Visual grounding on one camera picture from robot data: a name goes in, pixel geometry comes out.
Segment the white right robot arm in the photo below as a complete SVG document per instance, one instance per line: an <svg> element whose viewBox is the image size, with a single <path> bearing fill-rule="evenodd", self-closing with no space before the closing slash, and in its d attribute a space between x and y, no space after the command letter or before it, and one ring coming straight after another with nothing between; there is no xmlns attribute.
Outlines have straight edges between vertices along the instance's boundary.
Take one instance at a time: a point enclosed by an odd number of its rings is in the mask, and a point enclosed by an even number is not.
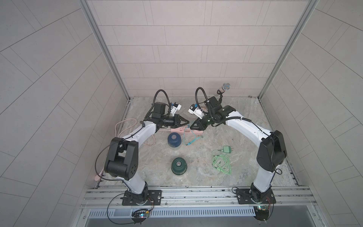
<svg viewBox="0 0 363 227"><path fill-rule="evenodd" d="M282 133L258 126L231 106L223 107L221 101L214 96L205 100L204 104L207 111L202 110L199 102L189 109L191 114L198 117L192 124L192 129L204 131L208 126L217 127L224 124L250 139L259 149L256 160L260 166L251 184L251 193L266 193L271 188L276 169L287 156Z"/></svg>

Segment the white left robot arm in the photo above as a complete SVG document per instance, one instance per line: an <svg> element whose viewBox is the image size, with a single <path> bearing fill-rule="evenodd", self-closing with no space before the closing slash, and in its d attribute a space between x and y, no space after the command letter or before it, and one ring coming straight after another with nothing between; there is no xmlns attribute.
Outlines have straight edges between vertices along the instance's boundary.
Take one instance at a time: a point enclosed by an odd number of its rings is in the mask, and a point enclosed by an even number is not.
<svg viewBox="0 0 363 227"><path fill-rule="evenodd" d="M170 108L168 113L165 113L166 106ZM138 199L140 203L147 200L147 183L137 173L139 148L161 128L176 129L187 125L189 121L176 113L180 109L178 103L157 102L137 129L124 137L117 136L111 140L104 171L126 185L128 190L124 194L125 198Z"/></svg>

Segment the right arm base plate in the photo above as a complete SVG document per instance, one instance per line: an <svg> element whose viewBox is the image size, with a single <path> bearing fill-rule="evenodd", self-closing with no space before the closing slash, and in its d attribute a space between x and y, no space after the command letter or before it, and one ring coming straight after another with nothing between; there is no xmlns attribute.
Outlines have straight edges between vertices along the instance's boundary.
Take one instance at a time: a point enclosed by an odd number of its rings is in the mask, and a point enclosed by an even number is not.
<svg viewBox="0 0 363 227"><path fill-rule="evenodd" d="M236 195L239 204L275 204L276 199L272 188L261 193L257 189L234 188L232 192Z"/></svg>

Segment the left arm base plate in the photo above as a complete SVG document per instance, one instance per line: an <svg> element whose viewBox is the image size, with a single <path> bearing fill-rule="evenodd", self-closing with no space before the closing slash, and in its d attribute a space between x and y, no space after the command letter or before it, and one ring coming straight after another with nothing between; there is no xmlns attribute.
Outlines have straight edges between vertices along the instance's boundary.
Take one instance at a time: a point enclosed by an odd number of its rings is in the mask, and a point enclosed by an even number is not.
<svg viewBox="0 0 363 227"><path fill-rule="evenodd" d="M122 199L122 206L151 206L160 205L162 190L149 190L141 194L133 194L125 191Z"/></svg>

